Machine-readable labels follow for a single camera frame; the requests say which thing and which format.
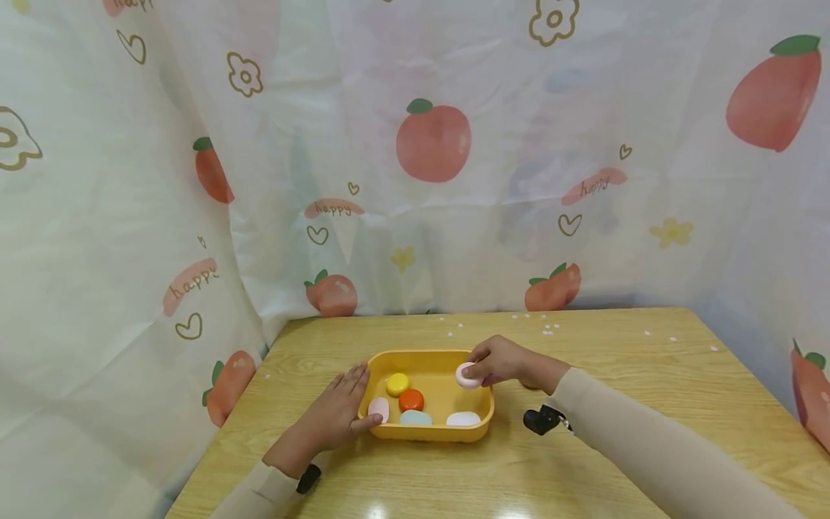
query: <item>yellow bottle cap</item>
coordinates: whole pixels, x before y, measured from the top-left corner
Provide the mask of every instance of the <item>yellow bottle cap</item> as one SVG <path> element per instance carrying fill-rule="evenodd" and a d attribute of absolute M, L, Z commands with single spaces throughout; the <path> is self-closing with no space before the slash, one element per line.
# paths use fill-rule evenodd
<path fill-rule="evenodd" d="M 409 377 L 403 373 L 396 373 L 386 379 L 386 392 L 392 396 L 398 396 L 409 389 Z"/>

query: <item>yellow plastic tray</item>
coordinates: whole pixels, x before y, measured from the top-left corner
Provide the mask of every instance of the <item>yellow plastic tray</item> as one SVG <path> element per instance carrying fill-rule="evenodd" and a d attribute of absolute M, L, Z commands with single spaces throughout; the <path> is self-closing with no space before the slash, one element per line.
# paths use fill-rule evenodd
<path fill-rule="evenodd" d="M 389 421 L 372 429 L 383 439 L 423 442 L 476 442 L 487 434 L 496 402 L 492 388 L 464 389 L 456 382 L 456 368 L 470 354 L 465 350 L 384 351 L 369 359 L 369 387 L 358 416 L 363 418 L 369 402 L 378 396 L 389 401 Z M 432 425 L 401 425 L 398 399 L 386 392 L 386 379 L 395 373 L 409 377 L 410 387 L 423 394 L 423 412 L 432 417 Z M 472 411 L 481 417 L 478 425 L 445 425 L 450 414 Z"/>

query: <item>forearm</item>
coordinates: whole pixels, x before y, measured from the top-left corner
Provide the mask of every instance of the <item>forearm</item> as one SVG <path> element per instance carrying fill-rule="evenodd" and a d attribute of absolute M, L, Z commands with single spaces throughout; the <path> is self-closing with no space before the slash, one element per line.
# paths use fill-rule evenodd
<path fill-rule="evenodd" d="M 803 517 L 714 444 L 582 370 L 561 377 L 549 405 L 670 517 Z"/>
<path fill-rule="evenodd" d="M 298 480 L 258 462 L 222 500 L 209 519 L 273 519 L 282 517 L 299 494 Z"/>
<path fill-rule="evenodd" d="M 295 428 L 274 442 L 262 461 L 222 500 L 210 519 L 282 517 L 299 497 L 297 485 L 318 453 Z"/>

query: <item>table surface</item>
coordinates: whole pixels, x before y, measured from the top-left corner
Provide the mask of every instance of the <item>table surface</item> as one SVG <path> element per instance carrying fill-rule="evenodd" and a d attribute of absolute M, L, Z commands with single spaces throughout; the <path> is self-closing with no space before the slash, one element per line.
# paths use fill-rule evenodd
<path fill-rule="evenodd" d="M 830 456 L 695 314 L 649 308 L 292 321 L 167 517 L 208 517 L 349 364 L 384 350 L 472 349 L 494 334 L 587 370 L 720 446 L 807 517 L 827 516 Z M 477 443 L 366 435 L 334 453 L 288 517 L 665 517 L 564 428 L 528 431 L 522 414 L 543 398 L 515 381 L 497 386 L 490 431 Z"/>

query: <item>curtain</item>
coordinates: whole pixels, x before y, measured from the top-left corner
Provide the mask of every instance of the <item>curtain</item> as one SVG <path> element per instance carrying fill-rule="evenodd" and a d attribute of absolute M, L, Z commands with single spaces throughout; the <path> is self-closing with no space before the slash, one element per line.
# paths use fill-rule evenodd
<path fill-rule="evenodd" d="M 0 0 L 0 515 L 161 517 L 306 316 L 687 306 L 830 448 L 824 4 Z"/>

